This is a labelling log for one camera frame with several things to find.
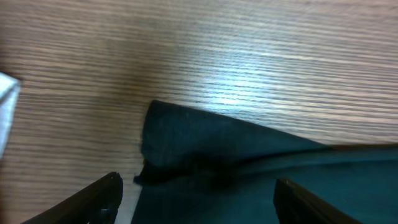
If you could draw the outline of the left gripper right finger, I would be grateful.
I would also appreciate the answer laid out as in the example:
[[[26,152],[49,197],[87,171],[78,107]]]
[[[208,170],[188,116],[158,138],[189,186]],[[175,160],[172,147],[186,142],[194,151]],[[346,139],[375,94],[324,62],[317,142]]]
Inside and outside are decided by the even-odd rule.
[[[290,179],[278,179],[273,203],[280,224],[360,224]]]

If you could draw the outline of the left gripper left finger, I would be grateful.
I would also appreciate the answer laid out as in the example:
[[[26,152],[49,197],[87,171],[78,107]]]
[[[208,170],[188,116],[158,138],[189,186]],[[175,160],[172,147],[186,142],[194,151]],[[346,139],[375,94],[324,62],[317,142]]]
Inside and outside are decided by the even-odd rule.
[[[23,224],[114,224],[123,198],[123,179],[110,172]]]

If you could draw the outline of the black t-shirt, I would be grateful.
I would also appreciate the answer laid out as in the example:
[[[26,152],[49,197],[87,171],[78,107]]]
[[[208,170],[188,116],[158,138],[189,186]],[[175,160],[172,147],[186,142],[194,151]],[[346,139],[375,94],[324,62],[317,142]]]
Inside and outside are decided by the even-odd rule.
[[[133,223],[277,223],[287,178],[362,223],[397,222],[397,146],[337,148],[154,100]]]

